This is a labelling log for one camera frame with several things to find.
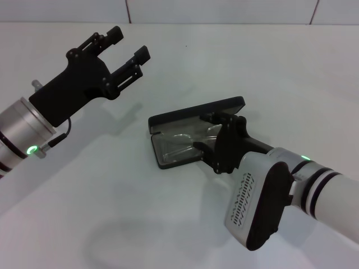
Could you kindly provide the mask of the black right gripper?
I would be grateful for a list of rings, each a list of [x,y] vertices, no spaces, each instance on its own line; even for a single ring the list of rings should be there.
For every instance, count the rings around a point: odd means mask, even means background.
[[[273,149],[248,134],[247,120],[243,116],[213,112],[201,115],[200,120],[222,126],[216,140],[193,142],[193,147],[202,152],[202,160],[217,174],[232,173],[248,152],[267,154]]]

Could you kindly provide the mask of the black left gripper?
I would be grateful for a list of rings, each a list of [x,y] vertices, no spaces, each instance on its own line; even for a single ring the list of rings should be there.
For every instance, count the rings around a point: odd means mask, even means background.
[[[143,76],[141,66],[150,59],[148,48],[143,45],[123,66],[110,73],[98,55],[122,39],[119,26],[106,35],[93,33],[77,50],[66,54],[66,69],[30,96],[29,102],[52,126],[58,127],[93,99],[118,98]]]

